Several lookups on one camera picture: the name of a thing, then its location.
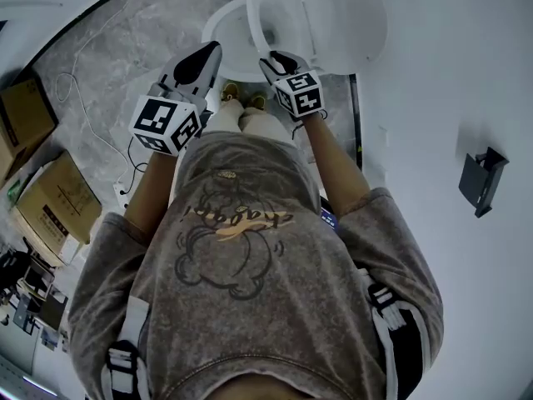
toilet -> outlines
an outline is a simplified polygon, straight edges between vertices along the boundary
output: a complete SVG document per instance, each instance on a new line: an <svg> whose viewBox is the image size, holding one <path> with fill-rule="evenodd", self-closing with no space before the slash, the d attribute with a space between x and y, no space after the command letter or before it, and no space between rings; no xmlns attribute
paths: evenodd
<svg viewBox="0 0 533 400"><path fill-rule="evenodd" d="M385 47L383 0L233 0L215 12L202 41L222 45L219 75L265 82L259 58L283 50L319 74L358 73Z"/></svg>

black wall bracket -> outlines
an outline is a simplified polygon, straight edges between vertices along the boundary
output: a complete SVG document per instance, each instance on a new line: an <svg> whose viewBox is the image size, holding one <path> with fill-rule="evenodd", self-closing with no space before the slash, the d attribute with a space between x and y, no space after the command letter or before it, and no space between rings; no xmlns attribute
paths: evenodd
<svg viewBox="0 0 533 400"><path fill-rule="evenodd" d="M508 162L491 147L487 148L485 154L476 155L475 159L466 154L459 189L466 200L476 208L475 215L478 218L492 209L492 198L498 187L503 167Z"/></svg>

black and white marker cube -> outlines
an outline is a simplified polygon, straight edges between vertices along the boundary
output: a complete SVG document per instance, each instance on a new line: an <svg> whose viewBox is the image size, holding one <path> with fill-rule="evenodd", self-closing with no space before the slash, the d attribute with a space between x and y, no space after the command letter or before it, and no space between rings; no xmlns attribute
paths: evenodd
<svg viewBox="0 0 533 400"><path fill-rule="evenodd" d="M141 95L129 131L145 148L177 156L201 128L196 105Z"/></svg>
<svg viewBox="0 0 533 400"><path fill-rule="evenodd" d="M322 85L314 70L283 78L272 86L279 104L295 118L324 109Z"/></svg>

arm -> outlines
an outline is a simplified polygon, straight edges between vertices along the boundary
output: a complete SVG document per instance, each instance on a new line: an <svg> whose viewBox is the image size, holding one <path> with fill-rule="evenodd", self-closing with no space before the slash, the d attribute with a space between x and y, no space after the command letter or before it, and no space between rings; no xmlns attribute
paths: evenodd
<svg viewBox="0 0 533 400"><path fill-rule="evenodd" d="M370 191L366 179L339 146L320 114L303 119L327 199L338 218Z"/></svg>
<svg viewBox="0 0 533 400"><path fill-rule="evenodd" d="M124 217L152 238L165 216L177 157L153 153Z"/></svg>
<svg viewBox="0 0 533 400"><path fill-rule="evenodd" d="M436 281L400 210L385 188L363 197L339 220L338 236L357 268L389 287L421 313L430 339L431 362L444 333Z"/></svg>
<svg viewBox="0 0 533 400"><path fill-rule="evenodd" d="M117 340L148 243L114 213L106 215L92 241L67 315L70 356L90 398L103 398L100 372L106 351Z"/></svg>

shoe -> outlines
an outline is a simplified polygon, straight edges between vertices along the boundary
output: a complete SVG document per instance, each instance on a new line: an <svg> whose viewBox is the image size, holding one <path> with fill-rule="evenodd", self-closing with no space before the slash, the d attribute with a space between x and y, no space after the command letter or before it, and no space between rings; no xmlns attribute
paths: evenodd
<svg viewBox="0 0 533 400"><path fill-rule="evenodd" d="M237 84L234 82L226 82L220 94L220 100L223 103L227 103L232 99L236 99L238 101L239 95L239 87L237 86Z"/></svg>
<svg viewBox="0 0 533 400"><path fill-rule="evenodd" d="M258 110L265 111L265 106L267 105L267 96L264 92L257 92L252 95L250 101L246 105L246 108L252 107L257 108Z"/></svg>

